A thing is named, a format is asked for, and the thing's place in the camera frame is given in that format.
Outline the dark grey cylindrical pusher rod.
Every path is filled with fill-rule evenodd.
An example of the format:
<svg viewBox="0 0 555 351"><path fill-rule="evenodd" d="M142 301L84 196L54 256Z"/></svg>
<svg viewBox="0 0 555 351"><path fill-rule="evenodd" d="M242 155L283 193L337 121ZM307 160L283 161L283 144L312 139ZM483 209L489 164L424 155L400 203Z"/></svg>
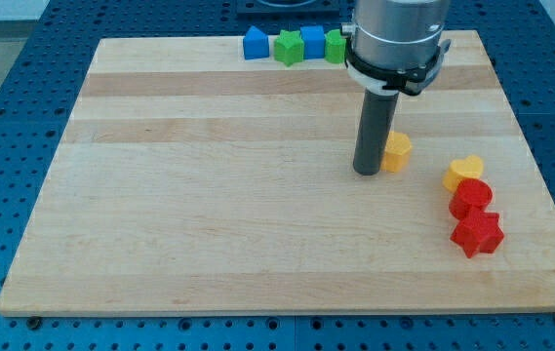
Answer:
<svg viewBox="0 0 555 351"><path fill-rule="evenodd" d="M380 171L385 145L389 136L398 93L364 94L353 169L362 176L373 176Z"/></svg>

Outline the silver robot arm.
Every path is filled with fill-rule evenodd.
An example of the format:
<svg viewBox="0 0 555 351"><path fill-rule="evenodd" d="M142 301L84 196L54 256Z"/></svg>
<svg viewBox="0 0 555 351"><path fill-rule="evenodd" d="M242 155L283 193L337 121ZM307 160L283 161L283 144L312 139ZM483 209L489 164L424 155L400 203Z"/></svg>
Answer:
<svg viewBox="0 0 555 351"><path fill-rule="evenodd" d="M364 92L353 169L380 171L398 96L417 96L439 74L450 0L359 0L342 26L344 62Z"/></svg>

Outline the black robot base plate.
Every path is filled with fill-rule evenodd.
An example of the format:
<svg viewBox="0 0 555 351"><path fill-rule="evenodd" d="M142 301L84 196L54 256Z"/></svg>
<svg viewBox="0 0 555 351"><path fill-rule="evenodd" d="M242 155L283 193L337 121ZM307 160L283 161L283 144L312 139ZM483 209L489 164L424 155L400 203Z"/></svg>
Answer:
<svg viewBox="0 0 555 351"><path fill-rule="evenodd" d="M236 0L236 15L325 15L338 14L339 0Z"/></svg>

